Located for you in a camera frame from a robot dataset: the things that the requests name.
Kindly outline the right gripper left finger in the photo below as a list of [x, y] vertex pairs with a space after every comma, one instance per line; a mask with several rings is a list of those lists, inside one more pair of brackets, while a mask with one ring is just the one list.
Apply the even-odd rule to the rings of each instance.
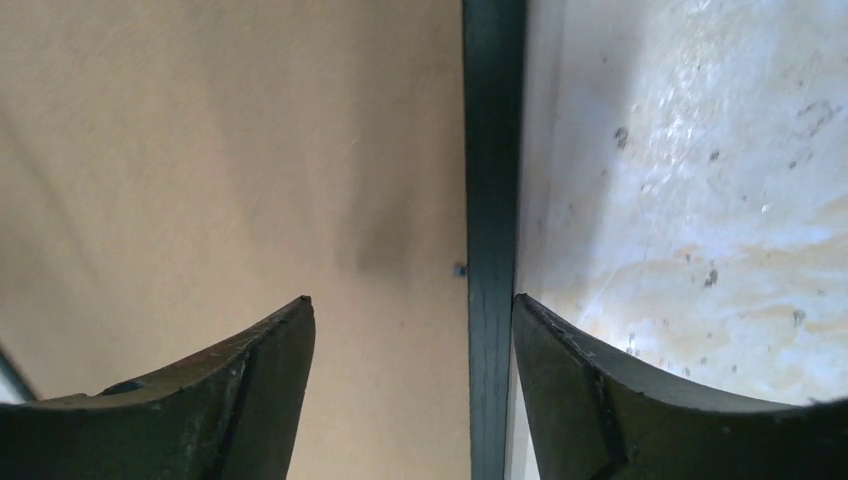
[[161, 369], [1, 408], [5, 479], [283, 479], [315, 345], [309, 297]]

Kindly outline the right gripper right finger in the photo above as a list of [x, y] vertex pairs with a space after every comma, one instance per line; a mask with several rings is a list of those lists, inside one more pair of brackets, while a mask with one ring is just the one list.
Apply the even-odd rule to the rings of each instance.
[[514, 348], [544, 479], [843, 479], [845, 401], [790, 406], [675, 376], [532, 297]]

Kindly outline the brown cardboard backing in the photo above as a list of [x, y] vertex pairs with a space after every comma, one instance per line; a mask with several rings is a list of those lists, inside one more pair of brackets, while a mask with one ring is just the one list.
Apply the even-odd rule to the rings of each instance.
[[95, 394], [308, 295], [293, 479], [470, 477], [461, 5], [5, 1], [1, 340]]

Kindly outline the black picture frame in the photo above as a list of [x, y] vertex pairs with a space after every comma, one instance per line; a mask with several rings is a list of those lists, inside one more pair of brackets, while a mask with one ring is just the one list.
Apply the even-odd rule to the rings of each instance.
[[527, 4], [462, 4], [471, 476], [506, 473]]

